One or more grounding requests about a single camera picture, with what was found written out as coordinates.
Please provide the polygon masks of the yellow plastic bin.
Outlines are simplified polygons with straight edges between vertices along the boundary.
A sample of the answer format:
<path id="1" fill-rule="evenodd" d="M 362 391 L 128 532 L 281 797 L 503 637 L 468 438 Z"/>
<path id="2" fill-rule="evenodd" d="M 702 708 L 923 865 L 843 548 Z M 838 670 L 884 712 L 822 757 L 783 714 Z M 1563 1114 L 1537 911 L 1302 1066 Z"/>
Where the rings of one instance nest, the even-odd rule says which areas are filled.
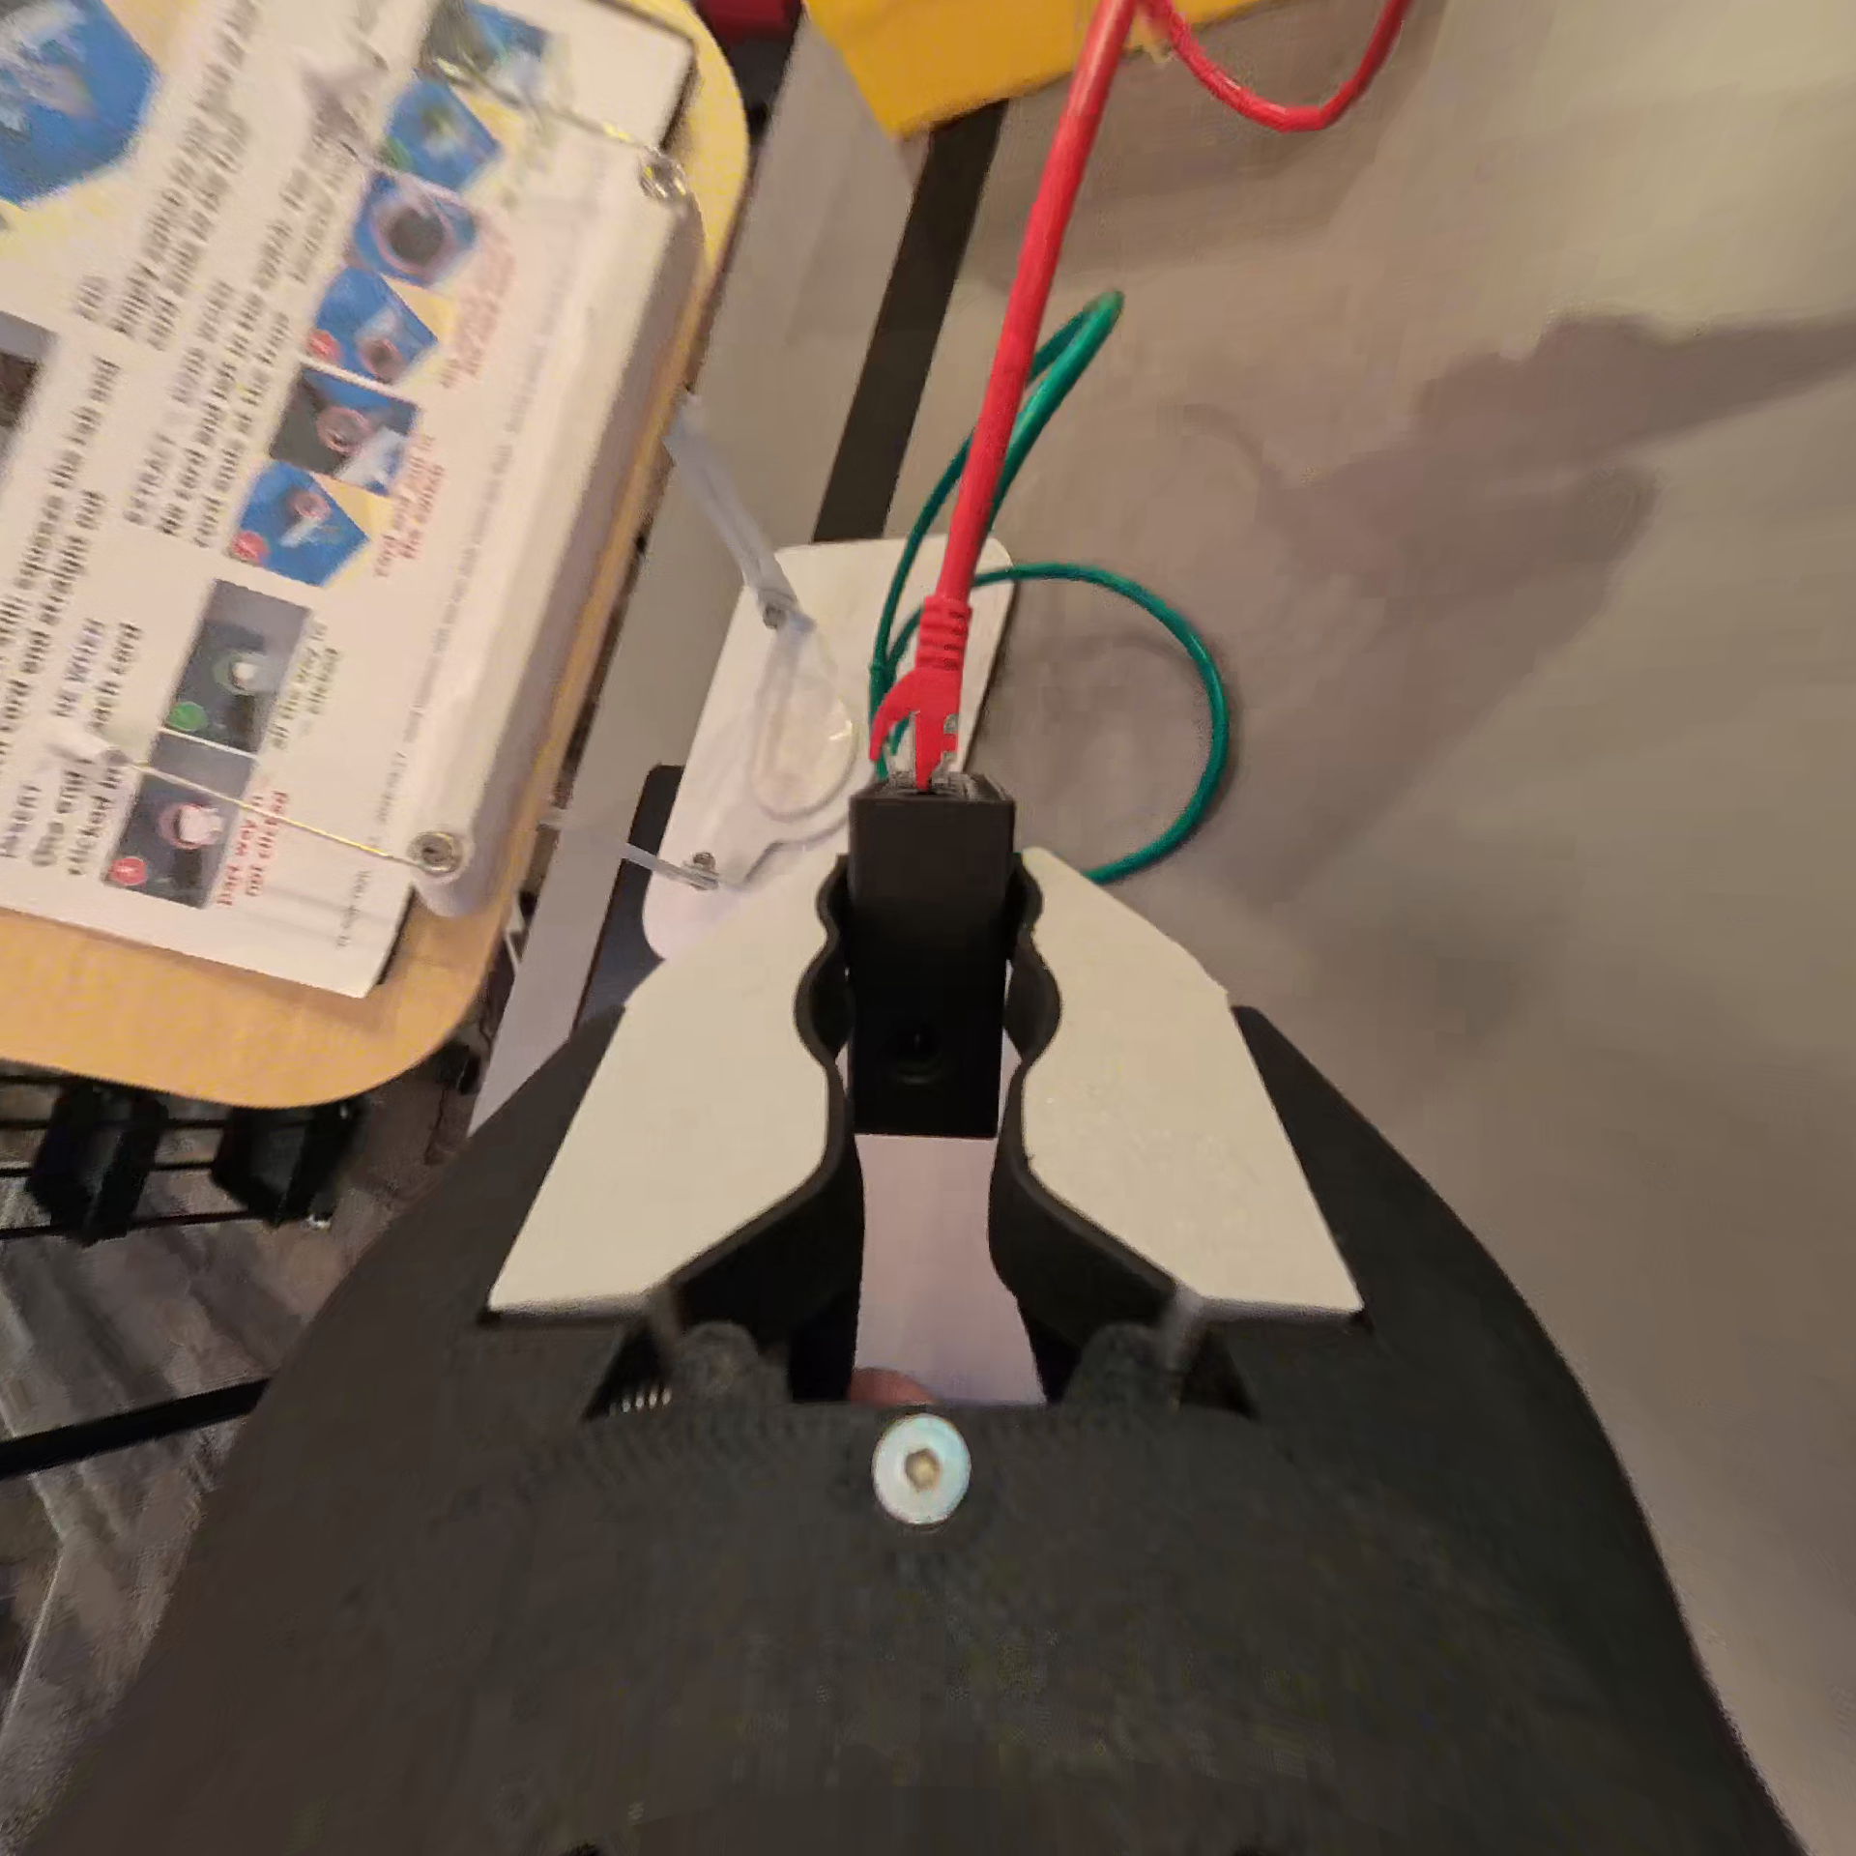
<path id="1" fill-rule="evenodd" d="M 872 119 L 911 138 L 1068 86 L 1097 3 L 807 3 Z"/>

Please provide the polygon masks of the black metal rack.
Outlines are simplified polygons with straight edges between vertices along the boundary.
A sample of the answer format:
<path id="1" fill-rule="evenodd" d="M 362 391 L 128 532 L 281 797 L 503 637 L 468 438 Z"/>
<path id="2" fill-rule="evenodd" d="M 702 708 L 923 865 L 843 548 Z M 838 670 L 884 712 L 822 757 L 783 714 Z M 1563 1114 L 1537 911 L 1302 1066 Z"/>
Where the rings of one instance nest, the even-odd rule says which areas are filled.
<path id="1" fill-rule="evenodd" d="M 476 1099 L 482 1074 L 484 1054 L 468 1041 L 445 1045 L 412 1074 L 435 1103 L 424 1165 L 437 1157 L 449 1105 Z M 4 1246 L 43 1240 L 86 1256 L 136 1236 L 234 1227 L 265 1238 L 327 1234 L 356 1172 L 372 1112 L 370 1099 L 261 1111 L 184 1103 L 95 1080 L 4 1078 L 4 1085 L 12 1083 L 58 1087 L 43 1118 L 4 1120 L 4 1136 L 35 1140 L 28 1159 L 4 1165 L 4 1186 L 20 1186 L 29 1215 L 26 1223 L 4 1221 Z M 157 1205 L 155 1198 L 176 1182 L 211 1190 L 227 1203 Z M 242 1422 L 269 1381 L 269 1373 L 248 1375 L 6 1435 L 2 1480 L 57 1474 Z"/>

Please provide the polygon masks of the black ethernet port block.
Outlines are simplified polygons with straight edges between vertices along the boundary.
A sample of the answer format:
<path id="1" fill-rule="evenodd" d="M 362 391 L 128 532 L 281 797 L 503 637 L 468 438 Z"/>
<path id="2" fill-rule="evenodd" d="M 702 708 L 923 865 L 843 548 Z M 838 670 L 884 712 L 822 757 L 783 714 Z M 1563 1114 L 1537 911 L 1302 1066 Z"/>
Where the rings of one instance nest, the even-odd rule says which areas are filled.
<path id="1" fill-rule="evenodd" d="M 847 1091 L 863 1136 L 992 1141 L 1000 1126 L 1015 805 L 944 772 L 853 799 L 843 937 Z"/>

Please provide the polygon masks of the white base clear stand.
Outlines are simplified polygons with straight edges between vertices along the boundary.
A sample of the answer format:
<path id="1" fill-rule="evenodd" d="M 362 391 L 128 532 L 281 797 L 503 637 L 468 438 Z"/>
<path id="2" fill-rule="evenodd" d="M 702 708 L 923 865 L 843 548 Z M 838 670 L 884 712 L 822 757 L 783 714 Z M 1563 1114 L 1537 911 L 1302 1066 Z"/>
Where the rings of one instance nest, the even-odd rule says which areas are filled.
<path id="1" fill-rule="evenodd" d="M 625 880 L 671 958 L 812 855 L 847 846 L 872 778 L 869 681 L 946 544 L 772 546 L 687 395 L 671 418 L 669 544 L 650 544 L 590 732 L 551 817 L 522 962 L 592 977 Z"/>

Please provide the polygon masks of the printed instruction sheet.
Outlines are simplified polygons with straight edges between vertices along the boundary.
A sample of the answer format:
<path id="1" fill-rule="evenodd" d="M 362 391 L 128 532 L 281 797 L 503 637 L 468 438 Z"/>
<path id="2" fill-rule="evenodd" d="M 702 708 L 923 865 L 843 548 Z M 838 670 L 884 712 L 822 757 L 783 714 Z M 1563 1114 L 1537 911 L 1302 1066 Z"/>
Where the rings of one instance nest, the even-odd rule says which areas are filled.
<path id="1" fill-rule="evenodd" d="M 4 5 L 4 911 L 356 1000 L 490 902 L 698 70 L 644 5 Z"/>

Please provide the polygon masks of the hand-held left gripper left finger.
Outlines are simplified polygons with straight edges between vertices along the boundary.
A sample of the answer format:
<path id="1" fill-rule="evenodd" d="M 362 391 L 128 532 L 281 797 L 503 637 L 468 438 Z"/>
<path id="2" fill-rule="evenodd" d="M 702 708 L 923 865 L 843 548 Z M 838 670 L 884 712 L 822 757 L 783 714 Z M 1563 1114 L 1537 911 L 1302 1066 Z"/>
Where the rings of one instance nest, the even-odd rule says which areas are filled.
<path id="1" fill-rule="evenodd" d="M 550 1112 L 488 1331 L 627 1325 L 669 1356 L 731 1329 L 797 1401 L 843 1399 L 867 1257 L 843 900 L 845 859 L 807 855 L 482 1126 L 511 1145 L 521 1112 Z"/>

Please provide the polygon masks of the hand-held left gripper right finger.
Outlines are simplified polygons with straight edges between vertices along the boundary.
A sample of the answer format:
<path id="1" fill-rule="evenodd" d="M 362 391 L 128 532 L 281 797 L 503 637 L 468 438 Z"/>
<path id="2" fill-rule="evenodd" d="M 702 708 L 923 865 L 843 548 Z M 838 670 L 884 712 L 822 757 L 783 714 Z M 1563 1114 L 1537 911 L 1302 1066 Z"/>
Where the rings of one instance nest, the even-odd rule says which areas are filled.
<path id="1" fill-rule="evenodd" d="M 1346 1263 L 1226 989 L 1046 850 L 1019 857 L 988 1257 L 1046 1402 L 1108 1331 L 1186 1373 L 1242 1321 L 1350 1325 Z"/>

